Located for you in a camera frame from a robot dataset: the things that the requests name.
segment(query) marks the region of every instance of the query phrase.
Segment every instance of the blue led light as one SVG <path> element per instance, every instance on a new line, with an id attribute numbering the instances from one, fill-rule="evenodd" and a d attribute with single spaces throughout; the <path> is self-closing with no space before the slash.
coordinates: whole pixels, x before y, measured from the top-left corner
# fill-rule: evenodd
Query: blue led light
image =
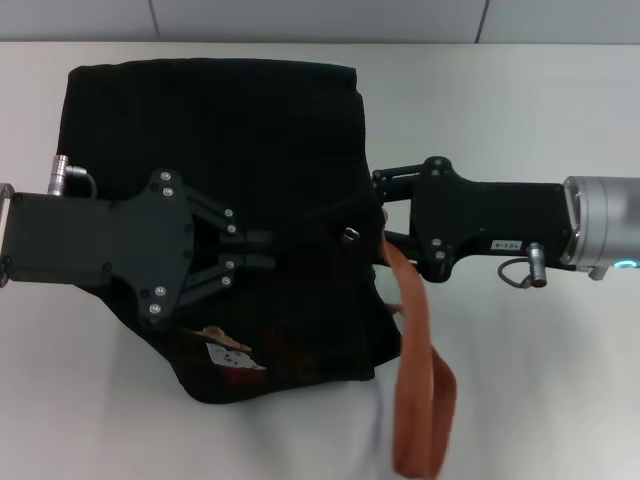
<path id="1" fill-rule="evenodd" d="M 616 268 L 637 268 L 639 265 L 635 260 L 620 260 L 613 264 Z"/>

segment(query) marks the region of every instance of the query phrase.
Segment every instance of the label sticker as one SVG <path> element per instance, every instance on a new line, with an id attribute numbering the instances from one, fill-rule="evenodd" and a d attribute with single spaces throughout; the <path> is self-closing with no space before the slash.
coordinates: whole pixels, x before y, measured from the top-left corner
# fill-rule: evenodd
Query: label sticker
<path id="1" fill-rule="evenodd" d="M 229 368 L 266 370 L 266 368 L 258 365 L 249 355 L 244 352 L 238 352 L 237 350 L 227 350 L 222 345 L 218 345 L 217 343 L 207 343 L 207 350 L 209 350 L 209 357 L 211 357 L 211 361 L 216 365 Z"/>
<path id="2" fill-rule="evenodd" d="M 518 240 L 494 240 L 491 244 L 491 250 L 507 250 L 508 252 L 517 252 L 522 248 L 522 242 Z"/>

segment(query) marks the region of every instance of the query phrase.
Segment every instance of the white surface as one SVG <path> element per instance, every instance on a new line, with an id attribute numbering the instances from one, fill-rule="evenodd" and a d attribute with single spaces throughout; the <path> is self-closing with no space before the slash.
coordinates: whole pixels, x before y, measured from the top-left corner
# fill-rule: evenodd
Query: white surface
<path id="1" fill-rule="evenodd" d="M 2 0 L 0 40 L 155 40 L 147 0 Z"/>
<path id="2" fill-rule="evenodd" d="M 441 154 L 486 181 L 640 176 L 636 47 L 2 44 L 0 179 L 46 189 L 72 68 L 190 56 L 356 67 L 372 168 Z M 389 211 L 406 228 L 406 205 Z M 497 264 L 467 259 L 428 287 L 460 394 L 441 478 L 636 480 L 640 272 L 549 272 L 522 292 Z M 398 300 L 388 272 L 380 290 Z M 393 478 L 396 362 L 368 383 L 207 406 L 78 290 L 10 284 L 0 315 L 0 478 Z"/>
<path id="3" fill-rule="evenodd" d="M 473 43 L 484 0 L 153 0 L 162 40 Z"/>
<path id="4" fill-rule="evenodd" d="M 482 43 L 640 43 L 636 0 L 491 0 Z"/>

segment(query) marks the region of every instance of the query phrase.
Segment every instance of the bag handle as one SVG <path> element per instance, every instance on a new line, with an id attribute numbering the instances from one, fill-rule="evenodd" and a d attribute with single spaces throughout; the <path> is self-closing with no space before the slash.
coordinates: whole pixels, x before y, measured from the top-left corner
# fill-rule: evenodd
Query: bag handle
<path id="1" fill-rule="evenodd" d="M 395 389 L 393 462 L 407 478 L 434 480 L 449 443 L 457 396 L 453 372 L 431 344 L 429 305 L 422 278 L 382 236 L 382 253 L 400 287 L 406 332 Z"/>

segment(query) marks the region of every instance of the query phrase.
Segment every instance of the black fabric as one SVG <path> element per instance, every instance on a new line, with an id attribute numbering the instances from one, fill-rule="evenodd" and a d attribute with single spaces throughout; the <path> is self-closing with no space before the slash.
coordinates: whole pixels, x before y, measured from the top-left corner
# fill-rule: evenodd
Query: black fabric
<path id="1" fill-rule="evenodd" d="M 125 285 L 92 293 L 203 402 L 372 378 L 375 365 L 399 353 L 399 334 L 373 285 L 383 219 L 364 134 L 350 68 L 181 59 L 72 71 L 58 153 L 91 172 L 99 198 L 131 197 L 152 170 L 175 169 L 232 207 L 241 228 L 285 239 L 275 272 L 239 275 L 230 291 L 176 312 L 180 328 L 169 334 L 139 326 Z M 354 247 L 339 242 L 346 227 L 361 234 Z M 215 259 L 208 241 L 195 249 L 194 268 Z M 211 342 L 195 333 L 211 326 L 249 347 L 264 370 L 238 376 L 214 364 Z"/>

